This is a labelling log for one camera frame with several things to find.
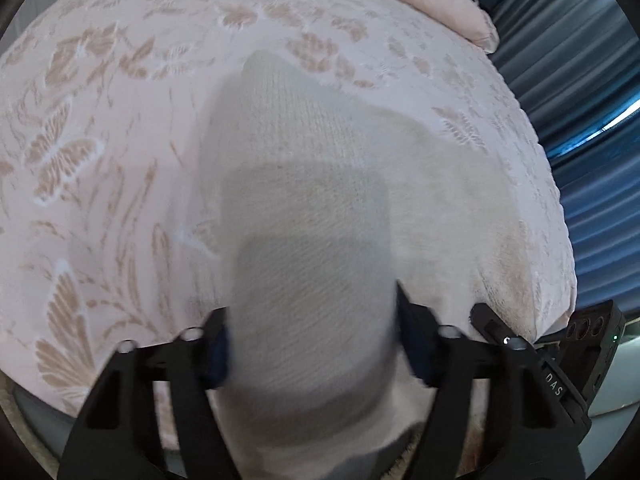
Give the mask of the floral pink bedspread bed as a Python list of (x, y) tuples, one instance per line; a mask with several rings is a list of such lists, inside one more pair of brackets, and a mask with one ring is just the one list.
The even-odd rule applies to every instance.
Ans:
[(1, 367), (75, 415), (119, 337), (157, 342), (212, 298), (207, 105), (256, 50), (498, 160), (536, 334), (576, 304), (560, 193), (489, 53), (400, 0), (58, 0), (1, 58)]

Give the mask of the beige heart-pattern knit sweater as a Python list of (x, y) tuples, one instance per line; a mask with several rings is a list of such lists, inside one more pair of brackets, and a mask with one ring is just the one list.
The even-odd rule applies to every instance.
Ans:
[(267, 51), (217, 112), (201, 151), (229, 308), (216, 401), (244, 478), (326, 478), (427, 414), (431, 393), (400, 354), (398, 288), (462, 330), (484, 302), (535, 337), (520, 213), (495, 157)]

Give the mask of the blue grey curtain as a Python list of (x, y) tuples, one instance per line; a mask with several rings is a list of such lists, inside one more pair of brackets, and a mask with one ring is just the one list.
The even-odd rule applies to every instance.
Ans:
[(503, 0), (492, 62), (561, 192), (578, 304), (639, 309), (639, 37), (616, 0)]

